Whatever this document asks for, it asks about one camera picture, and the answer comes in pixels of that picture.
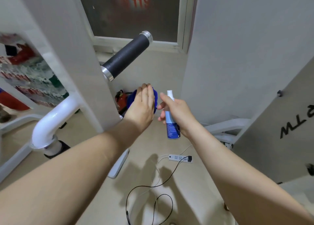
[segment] power strip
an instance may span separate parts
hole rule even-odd
[[[181,161],[182,160],[182,162],[192,163],[192,156],[169,155],[169,160],[170,161]]]

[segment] blue spray bottle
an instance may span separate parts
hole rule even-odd
[[[172,90],[167,90],[167,95],[174,101]],[[177,139],[181,136],[180,127],[171,116],[170,111],[166,111],[167,136],[169,139]]]

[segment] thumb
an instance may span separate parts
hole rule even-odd
[[[164,93],[160,93],[160,98],[169,106],[174,105],[175,102],[168,96],[165,95]]]

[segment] bottle cap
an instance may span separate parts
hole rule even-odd
[[[174,101],[174,97],[173,97],[173,94],[172,94],[172,90],[167,90],[167,95]]]

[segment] person's left hand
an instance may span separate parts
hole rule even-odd
[[[140,131],[144,132],[154,118],[155,96],[151,84],[143,84],[136,92],[135,99],[127,110],[124,120],[131,121]]]

